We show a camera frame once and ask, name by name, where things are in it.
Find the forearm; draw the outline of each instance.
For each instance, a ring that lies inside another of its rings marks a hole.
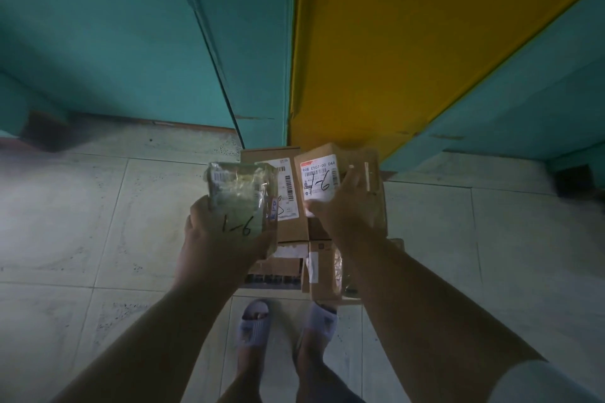
[[[201,346],[231,293],[203,285],[168,292],[55,402],[179,402]]]
[[[540,355],[364,224],[331,232],[412,401],[484,401],[507,369]],[[439,376],[439,386],[435,381]]]

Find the barcode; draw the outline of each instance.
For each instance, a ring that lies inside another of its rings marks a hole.
[[[215,172],[214,173],[214,181],[215,182],[228,182],[229,181],[229,173],[228,172]]]
[[[326,172],[328,172],[328,168],[327,167],[322,167],[321,169],[317,169],[316,171],[305,172],[304,176],[305,177],[312,177],[313,175],[325,174]]]
[[[290,176],[285,177],[285,188],[288,192],[288,201],[294,201],[294,190],[292,190],[292,179]]]

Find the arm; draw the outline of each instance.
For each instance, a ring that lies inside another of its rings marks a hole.
[[[221,229],[207,196],[193,204],[174,287],[55,402],[181,400],[216,317],[273,239],[265,233],[245,243]]]
[[[363,219],[367,194],[351,172],[329,203],[307,208],[351,269],[361,299],[405,392],[414,402],[483,401],[518,363],[543,360],[462,293],[400,252]]]

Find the tiled floor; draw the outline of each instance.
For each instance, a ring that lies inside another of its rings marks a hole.
[[[237,160],[231,134],[87,122],[62,155],[0,152],[0,400],[42,401],[167,290],[204,164]],[[605,217],[564,201],[539,163],[442,154],[385,186],[389,234],[605,396]],[[238,291],[183,401],[212,402],[235,373]],[[308,301],[275,313],[261,394],[293,401]],[[326,362],[368,403],[406,401],[367,313],[339,311]]]

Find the stack of boxes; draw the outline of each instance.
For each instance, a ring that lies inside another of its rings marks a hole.
[[[343,150],[335,144],[306,153],[297,147],[266,148],[243,150],[241,162],[268,162],[279,170],[278,248],[270,258],[257,262],[251,274],[298,274],[301,290],[312,300],[359,303],[339,251],[320,221],[305,210],[303,201],[329,201],[349,167],[360,168],[373,198],[366,218],[386,237],[387,214],[377,152],[370,148]]]

